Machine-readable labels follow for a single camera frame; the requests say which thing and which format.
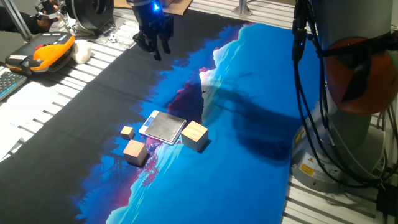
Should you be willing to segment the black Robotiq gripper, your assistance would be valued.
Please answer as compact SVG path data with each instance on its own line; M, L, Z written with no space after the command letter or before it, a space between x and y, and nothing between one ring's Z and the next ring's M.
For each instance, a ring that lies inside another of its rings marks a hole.
M139 32L133 36L133 40L143 51L161 61L155 39L159 37L164 52L171 53L169 40L174 35L173 16L165 14L161 3L156 0L132 1L132 10L139 24Z

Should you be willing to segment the person's hand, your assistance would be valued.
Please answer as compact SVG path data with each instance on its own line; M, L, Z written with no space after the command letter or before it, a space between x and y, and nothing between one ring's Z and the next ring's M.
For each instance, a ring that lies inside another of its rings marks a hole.
M54 1L54 0L44 1L44 3L42 3L42 5L43 5L42 14L48 14L47 10L50 8L52 8L50 10L51 14L58 11L57 1ZM48 32L50 30L51 26L53 25L53 23L58 22L60 20L61 20L60 16L57 16L57 17L54 17L51 19L41 17L40 19L37 19L37 23L40 27L41 32Z

